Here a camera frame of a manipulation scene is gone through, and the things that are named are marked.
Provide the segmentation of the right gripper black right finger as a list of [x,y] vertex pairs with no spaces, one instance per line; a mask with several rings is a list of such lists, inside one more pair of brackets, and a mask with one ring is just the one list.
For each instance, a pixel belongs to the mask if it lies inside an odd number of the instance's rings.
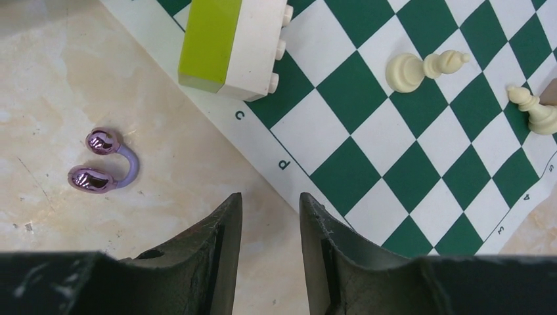
[[300,196],[312,314],[555,314],[556,257],[420,256],[384,249]]

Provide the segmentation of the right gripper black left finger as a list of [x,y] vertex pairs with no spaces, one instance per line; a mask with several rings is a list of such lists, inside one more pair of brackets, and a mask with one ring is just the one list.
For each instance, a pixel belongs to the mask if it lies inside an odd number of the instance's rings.
[[2,314],[231,314],[242,196],[134,259],[100,251],[1,254]]

